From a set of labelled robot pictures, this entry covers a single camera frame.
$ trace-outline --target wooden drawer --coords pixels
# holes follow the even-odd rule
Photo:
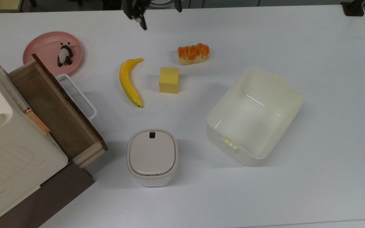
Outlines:
[[[8,74],[9,79],[64,153],[80,168],[107,150],[98,131],[40,59]]]

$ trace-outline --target yellow banana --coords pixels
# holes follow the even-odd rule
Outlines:
[[[119,69],[119,80],[123,91],[125,91],[125,94],[128,96],[129,100],[137,107],[143,108],[142,99],[133,86],[129,76],[133,67],[139,62],[143,62],[143,58],[126,60]]]

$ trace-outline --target orange bread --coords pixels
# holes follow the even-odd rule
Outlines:
[[[185,46],[178,48],[178,60],[181,65],[205,62],[209,58],[209,47],[206,44]]]

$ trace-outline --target panda figurine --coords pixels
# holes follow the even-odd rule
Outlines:
[[[68,65],[71,65],[73,62],[70,60],[70,58],[73,56],[73,53],[71,52],[70,48],[70,42],[67,43],[61,43],[61,49],[60,53],[57,56],[57,65],[61,67],[63,63],[67,63]]]

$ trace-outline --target yellow sponge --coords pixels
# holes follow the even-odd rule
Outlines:
[[[158,80],[158,86],[160,87],[160,92],[177,94],[178,77],[179,77],[178,69],[162,67],[160,69],[160,79]]]

